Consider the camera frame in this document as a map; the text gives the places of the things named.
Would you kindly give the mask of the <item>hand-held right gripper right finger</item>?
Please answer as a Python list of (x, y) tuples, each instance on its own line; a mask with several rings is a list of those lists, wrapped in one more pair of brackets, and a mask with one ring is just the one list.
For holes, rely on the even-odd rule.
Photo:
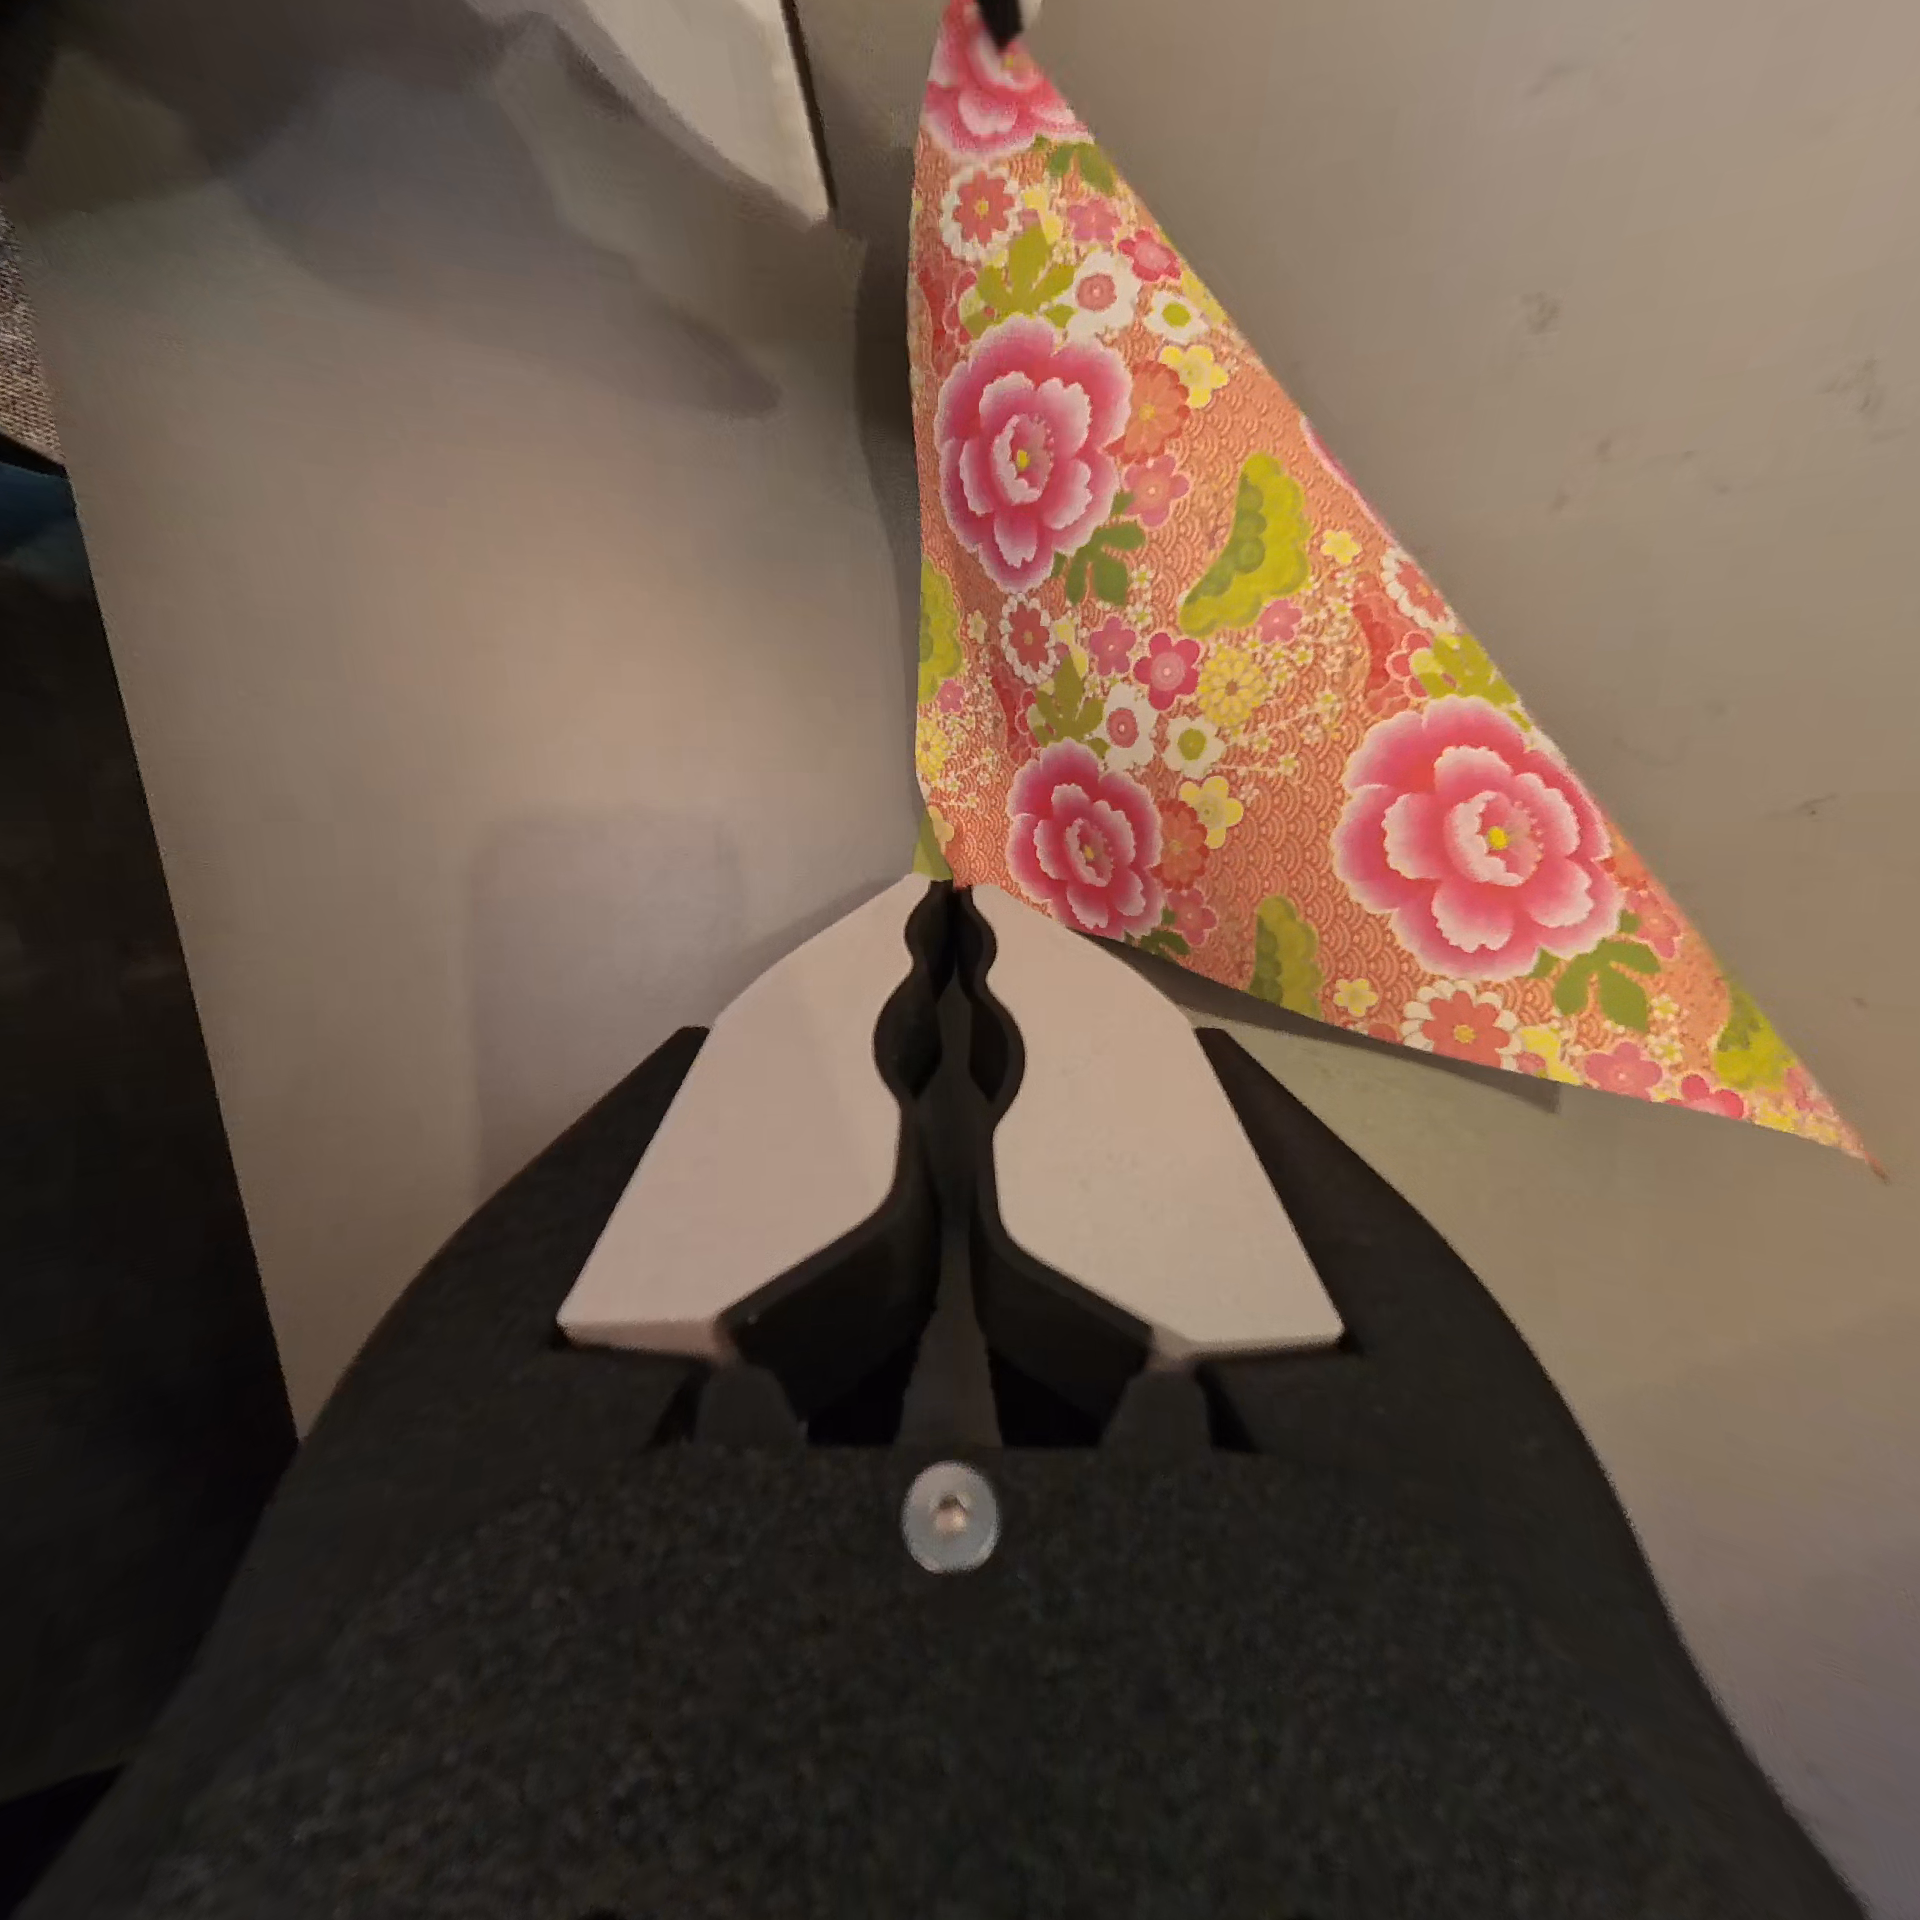
[(1342, 1320), (1198, 1030), (995, 886), (951, 895), (945, 1143), (995, 1445), (1100, 1445), (1137, 1403), (1336, 1356)]

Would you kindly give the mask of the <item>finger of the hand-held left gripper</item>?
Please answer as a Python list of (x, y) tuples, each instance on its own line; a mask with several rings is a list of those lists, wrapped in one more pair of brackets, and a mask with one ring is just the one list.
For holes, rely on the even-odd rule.
[(598, 69), (661, 109), (697, 160), (794, 221), (828, 221), (833, 182), (805, 42), (780, 0), (584, 0)]

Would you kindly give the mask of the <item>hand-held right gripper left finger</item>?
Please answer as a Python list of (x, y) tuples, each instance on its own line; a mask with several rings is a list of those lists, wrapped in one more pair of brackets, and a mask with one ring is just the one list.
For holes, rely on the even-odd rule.
[(902, 879), (705, 1030), (559, 1303), (581, 1350), (772, 1377), (801, 1427), (902, 1385), (940, 1298), (922, 1097), (951, 886)]

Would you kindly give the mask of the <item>floral origami paper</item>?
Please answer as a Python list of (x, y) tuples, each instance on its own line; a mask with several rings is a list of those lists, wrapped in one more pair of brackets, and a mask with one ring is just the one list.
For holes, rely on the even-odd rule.
[(1866, 1143), (1063, 93), (945, 6), (907, 213), (922, 850), (1365, 1043)]

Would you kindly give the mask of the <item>person's dark clothing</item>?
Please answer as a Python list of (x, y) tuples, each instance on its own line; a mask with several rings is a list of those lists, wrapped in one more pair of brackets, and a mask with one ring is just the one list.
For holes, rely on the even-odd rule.
[(89, 599), (0, 599), (0, 1798), (120, 1766), (292, 1413)]

